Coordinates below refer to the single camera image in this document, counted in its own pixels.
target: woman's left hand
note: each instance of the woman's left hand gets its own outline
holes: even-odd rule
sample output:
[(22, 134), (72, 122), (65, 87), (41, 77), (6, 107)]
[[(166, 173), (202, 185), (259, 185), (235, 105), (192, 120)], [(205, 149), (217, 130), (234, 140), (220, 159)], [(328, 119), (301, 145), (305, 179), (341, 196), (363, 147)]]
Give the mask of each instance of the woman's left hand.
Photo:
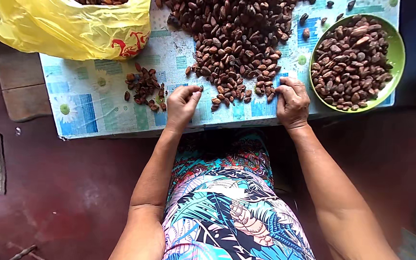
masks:
[(202, 96), (199, 86), (179, 86), (168, 97), (168, 121), (166, 128), (182, 133), (194, 115), (195, 107)]

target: pile of cocoa beans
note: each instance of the pile of cocoa beans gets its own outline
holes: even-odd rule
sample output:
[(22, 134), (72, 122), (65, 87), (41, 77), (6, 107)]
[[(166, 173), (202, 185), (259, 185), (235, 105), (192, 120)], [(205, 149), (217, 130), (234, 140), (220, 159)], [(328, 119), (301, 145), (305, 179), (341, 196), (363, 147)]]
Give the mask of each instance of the pile of cocoa beans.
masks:
[[(157, 76), (155, 69), (151, 68), (147, 70), (140, 66), (139, 63), (135, 63), (136, 69), (141, 74), (139, 75), (139, 79), (133, 74), (129, 73), (126, 75), (125, 83), (128, 85), (128, 90), (134, 90), (136, 93), (133, 98), (134, 102), (138, 104), (146, 104), (150, 107), (150, 110), (157, 112), (159, 108), (162, 111), (166, 111), (166, 104), (165, 104), (165, 95), (168, 92), (165, 92), (165, 84), (162, 83), (161, 85), (157, 81)], [(152, 96), (154, 91), (158, 90), (158, 98), (159, 106), (155, 103), (155, 100), (151, 99), (147, 101), (148, 96)], [(131, 98), (131, 94), (129, 91), (124, 92), (124, 100), (129, 101)]]
[(122, 5), (128, 0), (75, 0), (82, 5)]
[(392, 79), (387, 63), (389, 43), (377, 20), (355, 15), (345, 26), (328, 32), (311, 65), (316, 92), (339, 110), (367, 107)]
[[(280, 71), (277, 44), (291, 32), (297, 0), (168, 0), (167, 23), (182, 28), (195, 40), (196, 62), (186, 69), (217, 87), (212, 110), (234, 98), (251, 101), (243, 78), (257, 77), (255, 93), (274, 97), (272, 79)], [(156, 0), (161, 8), (161, 0)]]

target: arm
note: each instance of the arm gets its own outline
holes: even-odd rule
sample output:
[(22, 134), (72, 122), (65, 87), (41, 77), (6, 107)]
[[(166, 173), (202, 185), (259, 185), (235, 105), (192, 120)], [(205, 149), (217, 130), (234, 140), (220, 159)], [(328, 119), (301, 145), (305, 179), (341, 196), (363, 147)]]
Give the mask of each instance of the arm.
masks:
[(307, 124), (309, 97), (300, 81), (280, 78), (277, 117), (295, 143), (317, 218), (335, 259), (397, 260), (364, 198)]
[(160, 260), (161, 227), (171, 169), (182, 131), (201, 97), (199, 86), (180, 86), (168, 98), (168, 120), (131, 196), (128, 221), (109, 260)]

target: table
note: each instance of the table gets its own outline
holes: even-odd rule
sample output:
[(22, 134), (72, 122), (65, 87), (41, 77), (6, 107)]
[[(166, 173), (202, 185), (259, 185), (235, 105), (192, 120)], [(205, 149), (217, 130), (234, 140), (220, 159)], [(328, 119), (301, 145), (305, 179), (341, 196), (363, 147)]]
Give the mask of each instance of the table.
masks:
[[(398, 0), (357, 0), (353, 10), (347, 10), (347, 2), (334, 1), (332, 9), (326, 8), (326, 0), (318, 0), (314, 5), (299, 1), (293, 11), (292, 36), (285, 45), (279, 45), (282, 66), (274, 78), (278, 86), (280, 76), (297, 77), (305, 83), (311, 98), (311, 118), (338, 114), (323, 105), (310, 89), (308, 76), (311, 52), (323, 35), (323, 31), (335, 21), (340, 13), (352, 15), (371, 13), (385, 18), (398, 28)], [(301, 26), (299, 17), (307, 13), (309, 18)], [(239, 128), (276, 125), (276, 98), (267, 103), (266, 97), (252, 95), (250, 103), (236, 100), (229, 108), (221, 106), (211, 112), (211, 98), (217, 95), (215, 86), (194, 73), (186, 77), (185, 69), (194, 63), (195, 43), (186, 33), (168, 29), (166, 18), (169, 10), (159, 10), (152, 1), (150, 23), (152, 33), (145, 49), (135, 59), (125, 62), (110, 60), (73, 61), (40, 55), (49, 100), (60, 138), (103, 137), (120, 134), (125, 137), (156, 137), (166, 125), (166, 112), (152, 112), (145, 105), (138, 105), (132, 99), (124, 100), (127, 73), (137, 73), (135, 62), (147, 69), (157, 71), (159, 83), (165, 83), (170, 94), (180, 85), (203, 85), (204, 92), (186, 132), (216, 128)], [(327, 17), (325, 26), (320, 20)], [(311, 36), (307, 41), (301, 37), (308, 27)], [(252, 89), (256, 81), (245, 80), (247, 89)], [(380, 106), (394, 104), (394, 93)]]

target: yellow plastic bag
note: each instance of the yellow plastic bag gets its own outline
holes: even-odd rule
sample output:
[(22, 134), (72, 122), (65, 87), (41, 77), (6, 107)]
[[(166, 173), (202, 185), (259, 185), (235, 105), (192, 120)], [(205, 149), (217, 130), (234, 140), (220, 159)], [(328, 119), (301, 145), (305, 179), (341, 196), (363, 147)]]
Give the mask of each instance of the yellow plastic bag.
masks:
[(150, 0), (118, 6), (74, 0), (0, 0), (0, 41), (65, 59), (126, 59), (150, 35)]

